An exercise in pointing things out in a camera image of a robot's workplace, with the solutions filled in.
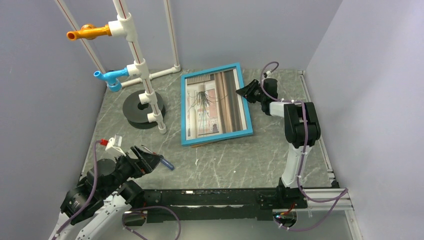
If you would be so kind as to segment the blue handled screwdriver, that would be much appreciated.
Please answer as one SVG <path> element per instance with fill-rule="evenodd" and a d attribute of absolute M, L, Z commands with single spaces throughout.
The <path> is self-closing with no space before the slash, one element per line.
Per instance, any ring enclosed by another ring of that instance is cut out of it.
<path fill-rule="evenodd" d="M 145 145 L 141 145 L 141 147 L 143 148 L 143 150 L 149 154 L 155 155 L 156 157 L 160 158 L 160 162 L 166 166 L 169 170 L 174 171 L 175 170 L 175 166 L 168 161 L 163 155 L 158 154 L 156 152 L 153 152 L 152 150 L 148 149 Z"/>

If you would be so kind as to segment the blue picture frame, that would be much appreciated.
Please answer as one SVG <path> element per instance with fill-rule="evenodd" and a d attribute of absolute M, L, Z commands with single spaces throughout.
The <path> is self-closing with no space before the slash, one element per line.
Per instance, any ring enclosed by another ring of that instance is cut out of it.
<path fill-rule="evenodd" d="M 181 144 L 194 146 L 254 133 L 240 63 L 181 76 Z"/>

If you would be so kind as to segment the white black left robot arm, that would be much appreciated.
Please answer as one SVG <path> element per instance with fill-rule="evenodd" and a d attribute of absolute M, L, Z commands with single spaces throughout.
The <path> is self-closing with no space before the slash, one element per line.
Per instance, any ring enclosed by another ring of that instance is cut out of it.
<path fill-rule="evenodd" d="M 60 206 L 53 240 L 96 240 L 125 211 L 146 204 L 144 190 L 134 179 L 150 174 L 163 156 L 132 146 L 115 159 L 94 159 L 93 168 L 70 189 Z"/>

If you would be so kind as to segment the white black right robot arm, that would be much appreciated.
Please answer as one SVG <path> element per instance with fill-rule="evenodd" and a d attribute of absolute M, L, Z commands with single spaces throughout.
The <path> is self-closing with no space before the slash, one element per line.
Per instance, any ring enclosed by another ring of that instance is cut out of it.
<path fill-rule="evenodd" d="M 259 102 L 261 110 L 268 116 L 284 120 L 285 139 L 289 143 L 285 169 L 281 175 L 284 187 L 300 187 L 308 154 L 321 137 L 321 127 L 313 102 L 278 98 L 277 80 L 254 79 L 235 92 L 249 103 Z"/>

